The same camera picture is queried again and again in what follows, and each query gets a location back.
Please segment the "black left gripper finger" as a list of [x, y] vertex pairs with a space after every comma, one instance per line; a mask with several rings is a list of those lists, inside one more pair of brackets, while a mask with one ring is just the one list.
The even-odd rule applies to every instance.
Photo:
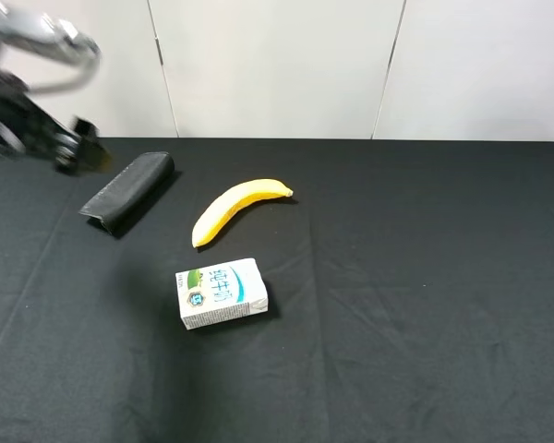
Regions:
[[111, 152], [98, 138], [83, 138], [78, 144], [78, 170], [81, 173], [103, 173], [111, 166]]

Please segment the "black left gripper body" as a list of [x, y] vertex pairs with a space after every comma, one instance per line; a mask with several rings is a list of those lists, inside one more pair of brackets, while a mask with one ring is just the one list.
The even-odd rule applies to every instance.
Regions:
[[64, 174], [76, 174], [83, 138], [97, 138], [93, 123], [77, 117], [65, 126], [24, 93], [0, 88], [0, 157], [36, 157]]

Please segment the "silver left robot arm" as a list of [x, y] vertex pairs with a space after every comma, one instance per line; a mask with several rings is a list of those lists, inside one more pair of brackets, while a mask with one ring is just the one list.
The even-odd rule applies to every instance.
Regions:
[[93, 123], [76, 118], [67, 127], [32, 100], [34, 95], [62, 93], [87, 84], [101, 62], [97, 43], [66, 20], [0, 1], [0, 50], [5, 46], [72, 66], [78, 75], [60, 83], [29, 85], [0, 68], [0, 156], [50, 160], [64, 174], [104, 170], [111, 155]]

